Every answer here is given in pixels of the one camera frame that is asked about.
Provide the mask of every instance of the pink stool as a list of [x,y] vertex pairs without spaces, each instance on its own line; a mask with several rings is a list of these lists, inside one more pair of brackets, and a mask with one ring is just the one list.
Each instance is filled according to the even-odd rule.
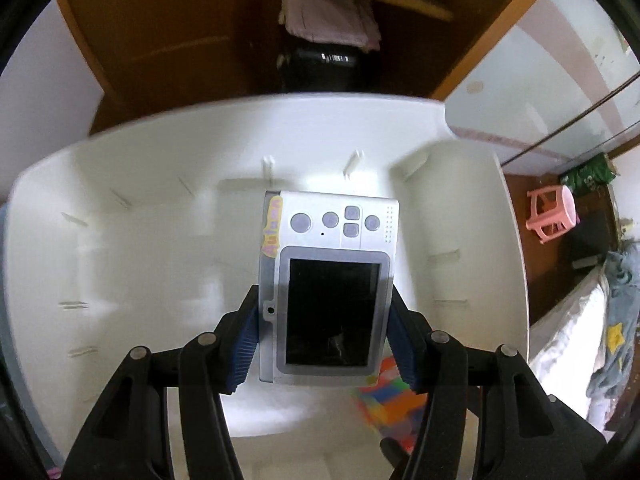
[[[547,194],[553,193],[555,198],[550,200]],[[575,227],[574,196],[567,186],[547,186],[534,191],[528,191],[531,197],[531,218],[526,226],[529,231],[535,231],[543,244],[562,236],[569,229]],[[538,198],[542,201],[542,212],[538,212]]]

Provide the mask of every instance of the blue fabric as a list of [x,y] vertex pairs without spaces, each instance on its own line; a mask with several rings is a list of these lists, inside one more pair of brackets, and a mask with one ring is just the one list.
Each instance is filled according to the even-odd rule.
[[604,265],[609,281],[605,363],[591,376],[587,396],[619,397],[626,388],[634,360],[636,325],[640,313],[640,244],[631,243],[621,253],[609,253]]

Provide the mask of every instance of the yellow star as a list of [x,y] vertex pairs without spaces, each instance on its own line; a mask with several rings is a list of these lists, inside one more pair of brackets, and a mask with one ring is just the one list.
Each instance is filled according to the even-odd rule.
[[607,348],[612,354],[625,343],[625,337],[622,335],[622,323],[612,325],[607,328]]

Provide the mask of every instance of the white plastic container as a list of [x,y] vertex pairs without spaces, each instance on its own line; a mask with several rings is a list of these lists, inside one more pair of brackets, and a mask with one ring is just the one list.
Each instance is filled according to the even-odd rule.
[[[8,315],[63,455],[130,348],[183,346],[257,283],[267,189],[397,198],[395,284],[407,305],[468,346],[508,343],[526,357],[526,278],[504,178],[493,153],[456,140],[443,104],[306,94],[189,108],[62,150],[12,192]],[[378,453],[350,390],[260,383],[256,361],[223,399],[248,478],[282,475],[277,464],[292,460],[348,478],[349,453]],[[177,433],[177,402],[170,420]],[[178,438],[172,446],[180,469]]]

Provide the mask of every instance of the white wall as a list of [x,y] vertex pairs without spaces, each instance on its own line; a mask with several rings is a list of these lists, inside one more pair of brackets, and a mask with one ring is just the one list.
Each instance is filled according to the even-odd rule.
[[[595,0],[538,0],[447,98],[447,122],[461,137],[492,145],[505,162],[638,70]],[[638,120],[640,82],[505,172],[538,175],[572,166],[574,157]]]
[[101,97],[53,0],[0,75],[0,202],[21,171],[86,138]]
[[613,163],[620,173],[611,183],[618,214],[634,220],[629,235],[640,240],[640,147],[620,155]]

